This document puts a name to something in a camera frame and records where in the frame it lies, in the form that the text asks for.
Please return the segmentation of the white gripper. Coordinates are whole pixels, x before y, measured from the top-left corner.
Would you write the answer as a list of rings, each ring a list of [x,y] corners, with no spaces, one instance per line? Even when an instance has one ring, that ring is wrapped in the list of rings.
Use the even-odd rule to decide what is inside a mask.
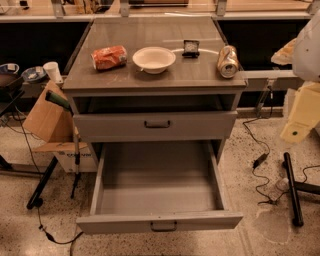
[[[293,106],[280,137],[287,143],[300,143],[320,122],[320,83],[305,82],[295,93]]]

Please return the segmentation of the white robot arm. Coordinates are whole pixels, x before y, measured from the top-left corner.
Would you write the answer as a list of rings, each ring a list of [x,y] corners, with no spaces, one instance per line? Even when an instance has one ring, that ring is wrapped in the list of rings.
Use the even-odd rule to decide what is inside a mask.
[[[280,137],[301,142],[320,121],[320,10],[300,31],[293,50],[293,73],[304,80]]]

